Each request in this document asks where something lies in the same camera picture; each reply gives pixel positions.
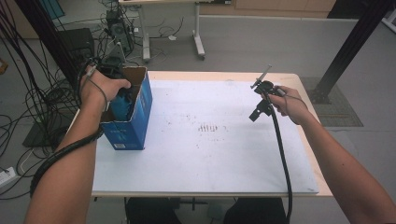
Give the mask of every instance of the cardboard box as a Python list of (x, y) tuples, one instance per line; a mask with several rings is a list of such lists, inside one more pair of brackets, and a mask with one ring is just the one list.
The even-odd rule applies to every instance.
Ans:
[(102, 116), (101, 126), (116, 150), (144, 149), (152, 94), (146, 67), (124, 67), (123, 73), (134, 86), (134, 111), (128, 121), (117, 121), (111, 109)]

